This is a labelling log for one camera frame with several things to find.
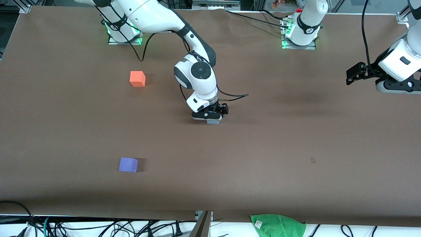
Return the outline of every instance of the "white label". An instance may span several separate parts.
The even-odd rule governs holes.
[[[254,226],[256,226],[258,229],[260,229],[260,227],[262,227],[263,222],[256,220],[256,224],[254,224]]]

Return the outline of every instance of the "green cloth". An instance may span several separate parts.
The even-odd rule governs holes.
[[[303,237],[306,225],[282,215],[251,215],[260,237]]]

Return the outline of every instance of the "orange cube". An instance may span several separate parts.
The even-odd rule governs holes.
[[[145,86],[146,76],[142,71],[130,72],[130,83],[134,87]]]

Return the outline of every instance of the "purple cube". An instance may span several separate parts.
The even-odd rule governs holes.
[[[125,158],[122,157],[120,159],[120,167],[118,168],[118,171],[123,172],[137,172],[137,162],[138,160],[135,158]]]

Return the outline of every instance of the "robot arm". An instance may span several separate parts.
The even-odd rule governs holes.
[[[421,0],[408,0],[408,4],[416,24],[380,54],[373,64],[367,66],[359,62],[350,68],[346,72],[347,85],[377,77],[376,89],[379,92],[421,94],[420,81],[413,76],[421,69]]]
[[[185,39],[192,50],[174,67],[177,81],[194,90],[187,104],[194,111],[193,119],[218,123],[228,114],[226,104],[219,105],[216,77],[212,69],[216,64],[215,51],[195,32],[177,12],[163,7],[157,0],[75,0],[99,8],[117,3],[139,30],[146,33],[175,32]]]
[[[293,27],[287,31],[286,37],[294,44],[309,45],[320,30],[320,23],[328,12],[329,5],[326,0],[307,0],[301,13],[294,13]]]

